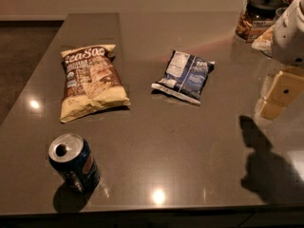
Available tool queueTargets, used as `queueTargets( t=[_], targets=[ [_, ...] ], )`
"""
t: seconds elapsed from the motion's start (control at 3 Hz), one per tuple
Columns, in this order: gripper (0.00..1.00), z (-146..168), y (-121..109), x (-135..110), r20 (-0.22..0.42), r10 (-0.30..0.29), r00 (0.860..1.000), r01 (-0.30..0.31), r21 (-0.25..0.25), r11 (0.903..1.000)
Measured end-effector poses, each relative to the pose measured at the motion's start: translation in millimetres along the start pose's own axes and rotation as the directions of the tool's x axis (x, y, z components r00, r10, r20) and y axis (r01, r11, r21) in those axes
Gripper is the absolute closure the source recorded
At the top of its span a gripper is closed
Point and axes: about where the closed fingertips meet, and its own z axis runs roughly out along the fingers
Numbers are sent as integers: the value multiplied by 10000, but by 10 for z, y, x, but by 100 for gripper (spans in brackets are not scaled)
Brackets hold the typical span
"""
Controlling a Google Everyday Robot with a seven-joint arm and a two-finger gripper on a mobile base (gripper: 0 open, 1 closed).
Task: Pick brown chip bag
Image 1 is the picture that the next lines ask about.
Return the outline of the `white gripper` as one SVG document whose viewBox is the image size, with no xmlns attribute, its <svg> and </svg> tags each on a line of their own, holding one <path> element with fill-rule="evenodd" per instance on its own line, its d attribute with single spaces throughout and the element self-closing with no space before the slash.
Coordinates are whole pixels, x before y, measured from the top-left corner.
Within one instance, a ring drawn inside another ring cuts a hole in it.
<svg viewBox="0 0 304 228">
<path fill-rule="evenodd" d="M 271 49 L 275 60 L 291 66 L 274 77 L 268 102 L 257 101 L 257 115 L 268 120 L 276 119 L 304 91 L 304 0 L 294 0 L 275 22 Z"/>
</svg>

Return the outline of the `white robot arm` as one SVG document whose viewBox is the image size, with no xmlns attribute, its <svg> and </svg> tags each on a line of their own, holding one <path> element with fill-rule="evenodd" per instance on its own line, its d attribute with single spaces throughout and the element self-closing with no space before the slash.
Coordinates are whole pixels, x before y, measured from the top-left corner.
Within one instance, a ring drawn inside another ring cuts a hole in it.
<svg viewBox="0 0 304 228">
<path fill-rule="evenodd" d="M 304 91 L 304 0 L 294 0 L 252 48 L 284 65 L 265 78 L 256 104 L 260 118 L 273 120 Z"/>
</svg>

